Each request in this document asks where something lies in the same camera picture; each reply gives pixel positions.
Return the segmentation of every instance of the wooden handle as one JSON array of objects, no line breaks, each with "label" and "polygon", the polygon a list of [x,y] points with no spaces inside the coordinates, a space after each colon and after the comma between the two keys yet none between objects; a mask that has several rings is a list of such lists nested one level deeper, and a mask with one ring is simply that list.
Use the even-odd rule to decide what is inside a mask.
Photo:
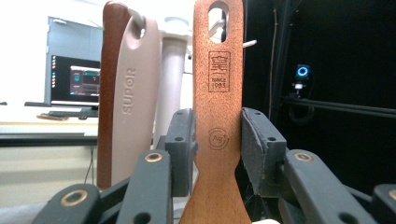
[{"label": "wooden handle", "polygon": [[[209,39],[208,12],[227,14],[227,38]],[[193,29],[193,110],[197,180],[180,223],[251,223],[234,171],[240,159],[243,73],[241,0],[197,0]]]}]

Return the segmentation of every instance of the brass screw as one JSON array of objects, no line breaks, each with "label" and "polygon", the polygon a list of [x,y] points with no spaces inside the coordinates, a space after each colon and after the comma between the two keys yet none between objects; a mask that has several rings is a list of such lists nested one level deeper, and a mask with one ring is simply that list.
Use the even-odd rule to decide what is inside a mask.
[{"label": "brass screw", "polygon": [[294,157],[299,161],[312,161],[314,159],[310,155],[303,152],[297,152],[294,154]]},{"label": "brass screw", "polygon": [[390,198],[392,198],[393,200],[396,201],[396,189],[391,189],[389,191],[389,196],[390,196]]},{"label": "brass screw", "polygon": [[161,155],[160,153],[150,153],[146,156],[146,161],[148,162],[157,162],[163,159],[163,155]]},{"label": "brass screw", "polygon": [[83,202],[88,196],[88,191],[85,189],[76,189],[66,195],[61,199],[61,205],[65,207],[70,207]]}]

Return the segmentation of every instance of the black backdrop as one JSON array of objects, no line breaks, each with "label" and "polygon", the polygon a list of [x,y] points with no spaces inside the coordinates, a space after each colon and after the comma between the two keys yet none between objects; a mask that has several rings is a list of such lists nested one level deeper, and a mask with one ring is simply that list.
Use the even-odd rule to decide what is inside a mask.
[{"label": "black backdrop", "polygon": [[258,44],[245,51],[243,106],[268,116],[272,95],[271,121],[288,148],[316,153],[344,184],[371,194],[396,183],[396,119],[316,108],[297,125],[280,100],[303,63],[312,69],[311,100],[396,109],[396,1],[297,2],[244,1],[245,40]]}]

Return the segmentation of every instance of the circular engraved logo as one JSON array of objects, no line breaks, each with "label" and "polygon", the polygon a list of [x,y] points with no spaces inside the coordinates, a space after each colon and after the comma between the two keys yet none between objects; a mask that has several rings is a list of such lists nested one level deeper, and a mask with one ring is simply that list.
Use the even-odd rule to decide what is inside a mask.
[{"label": "circular engraved logo", "polygon": [[229,140],[227,132],[221,128],[214,128],[209,131],[209,145],[212,149],[223,149],[227,146]]}]

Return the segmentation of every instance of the beige handle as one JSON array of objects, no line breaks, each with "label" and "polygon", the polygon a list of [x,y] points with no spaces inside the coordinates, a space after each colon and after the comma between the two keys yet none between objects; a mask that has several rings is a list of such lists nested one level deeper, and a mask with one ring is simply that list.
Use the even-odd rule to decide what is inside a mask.
[{"label": "beige handle", "polygon": [[[208,12],[227,14],[227,38],[209,39]],[[236,184],[243,73],[242,0],[197,0],[193,28],[193,110],[197,180],[180,223],[251,223]]]}]

